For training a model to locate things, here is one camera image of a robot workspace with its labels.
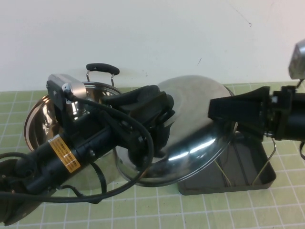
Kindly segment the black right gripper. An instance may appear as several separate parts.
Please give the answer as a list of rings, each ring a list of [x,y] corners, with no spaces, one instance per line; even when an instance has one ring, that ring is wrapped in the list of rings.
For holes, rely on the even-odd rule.
[[[295,95],[296,86],[288,85],[273,94],[269,86],[262,86],[244,94],[214,98],[209,103],[208,117],[236,122],[247,132],[259,133],[260,141],[265,136],[296,141],[297,137],[288,132]]]

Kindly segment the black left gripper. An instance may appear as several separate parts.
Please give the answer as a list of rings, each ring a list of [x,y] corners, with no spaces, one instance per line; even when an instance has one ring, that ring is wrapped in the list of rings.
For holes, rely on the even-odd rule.
[[[110,126],[114,134],[115,145],[129,149],[136,165],[150,165],[154,157],[162,158],[165,153],[171,124],[165,122],[175,114],[173,97],[161,91],[157,85],[148,85],[138,89],[106,96],[102,103],[119,111],[102,111],[102,119]],[[148,130],[137,120],[128,116],[156,114],[149,121]]]

